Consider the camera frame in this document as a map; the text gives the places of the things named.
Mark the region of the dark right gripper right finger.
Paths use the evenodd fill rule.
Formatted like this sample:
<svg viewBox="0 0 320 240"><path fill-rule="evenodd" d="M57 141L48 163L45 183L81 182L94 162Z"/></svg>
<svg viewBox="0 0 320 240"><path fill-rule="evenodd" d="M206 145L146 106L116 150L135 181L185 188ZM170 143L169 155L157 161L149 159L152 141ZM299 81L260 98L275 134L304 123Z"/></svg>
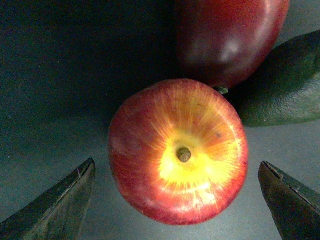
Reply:
<svg viewBox="0 0 320 240"><path fill-rule="evenodd" d="M320 238L320 194L268 161L258 169L263 198L283 240Z"/></svg>

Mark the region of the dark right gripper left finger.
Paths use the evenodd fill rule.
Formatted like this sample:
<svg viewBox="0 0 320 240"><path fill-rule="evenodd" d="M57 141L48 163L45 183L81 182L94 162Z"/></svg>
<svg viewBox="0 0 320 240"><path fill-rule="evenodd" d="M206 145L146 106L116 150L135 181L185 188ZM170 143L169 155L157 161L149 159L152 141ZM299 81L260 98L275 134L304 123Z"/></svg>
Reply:
<svg viewBox="0 0 320 240"><path fill-rule="evenodd" d="M2 240L79 239L95 183L96 166L88 158L65 178L2 221Z"/></svg>

